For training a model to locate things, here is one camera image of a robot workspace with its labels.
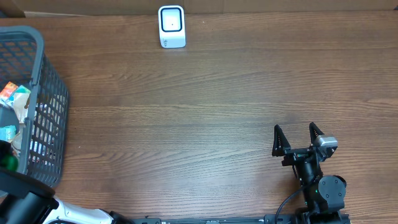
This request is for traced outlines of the teal gum packet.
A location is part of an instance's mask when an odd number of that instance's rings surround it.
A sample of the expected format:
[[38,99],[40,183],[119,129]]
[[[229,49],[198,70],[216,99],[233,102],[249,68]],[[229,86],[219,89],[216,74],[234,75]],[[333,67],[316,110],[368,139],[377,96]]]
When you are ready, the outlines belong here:
[[31,91],[25,86],[19,86],[7,100],[10,104],[25,103],[30,97]]

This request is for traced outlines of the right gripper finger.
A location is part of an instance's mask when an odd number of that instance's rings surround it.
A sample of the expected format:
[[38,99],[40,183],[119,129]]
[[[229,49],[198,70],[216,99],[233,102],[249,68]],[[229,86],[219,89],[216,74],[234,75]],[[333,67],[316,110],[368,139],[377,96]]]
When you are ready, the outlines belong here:
[[312,145],[315,144],[316,138],[319,135],[324,135],[324,133],[318,128],[318,126],[314,122],[311,122],[309,124],[309,131]]
[[284,135],[281,127],[277,124],[274,126],[274,143],[272,147],[272,156],[284,156],[286,151],[291,150],[291,146]]

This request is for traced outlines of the green lid jar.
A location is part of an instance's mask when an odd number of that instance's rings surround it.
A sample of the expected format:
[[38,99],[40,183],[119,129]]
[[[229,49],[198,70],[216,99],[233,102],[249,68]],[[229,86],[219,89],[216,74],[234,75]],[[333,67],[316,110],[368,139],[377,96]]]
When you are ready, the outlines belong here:
[[19,166],[19,160],[12,154],[1,156],[1,167],[7,170],[16,171]]

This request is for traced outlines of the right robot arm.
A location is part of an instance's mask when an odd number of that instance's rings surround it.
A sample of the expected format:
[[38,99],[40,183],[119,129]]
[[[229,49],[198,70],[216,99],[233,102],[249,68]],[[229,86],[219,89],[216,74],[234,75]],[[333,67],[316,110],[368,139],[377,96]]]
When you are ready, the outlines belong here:
[[[338,148],[333,135],[324,134],[315,123],[309,124],[309,147],[294,149],[279,125],[274,126],[272,156],[282,157],[283,166],[291,166],[300,188],[288,196],[278,207],[272,223],[347,224],[348,215],[342,214],[345,207],[347,183],[339,175],[324,175],[320,163],[330,158]],[[305,206],[292,215],[283,217],[283,207],[298,194],[303,194]]]

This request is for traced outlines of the teal tissue packet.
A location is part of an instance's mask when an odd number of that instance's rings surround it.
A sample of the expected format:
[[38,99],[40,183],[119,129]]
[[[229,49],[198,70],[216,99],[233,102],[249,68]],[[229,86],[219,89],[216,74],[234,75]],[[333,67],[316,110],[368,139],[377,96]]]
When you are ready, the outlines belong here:
[[0,127],[0,140],[11,142],[16,135],[16,127],[13,125]]

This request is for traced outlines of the brown PanTree snack bag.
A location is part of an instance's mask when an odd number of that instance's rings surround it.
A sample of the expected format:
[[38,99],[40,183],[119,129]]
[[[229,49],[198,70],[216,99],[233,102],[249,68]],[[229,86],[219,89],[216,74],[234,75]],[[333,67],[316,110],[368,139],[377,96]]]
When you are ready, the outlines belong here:
[[28,116],[29,100],[30,97],[25,103],[20,102],[12,104],[12,109],[14,110],[20,123],[24,123],[24,120]]

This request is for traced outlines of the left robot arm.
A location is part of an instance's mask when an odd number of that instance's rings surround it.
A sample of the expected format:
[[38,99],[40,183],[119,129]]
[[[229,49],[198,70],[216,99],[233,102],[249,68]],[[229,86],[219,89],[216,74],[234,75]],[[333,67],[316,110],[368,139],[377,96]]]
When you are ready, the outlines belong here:
[[5,168],[1,169],[1,191],[7,193],[1,202],[1,224],[134,223],[116,212],[65,203],[48,185]]

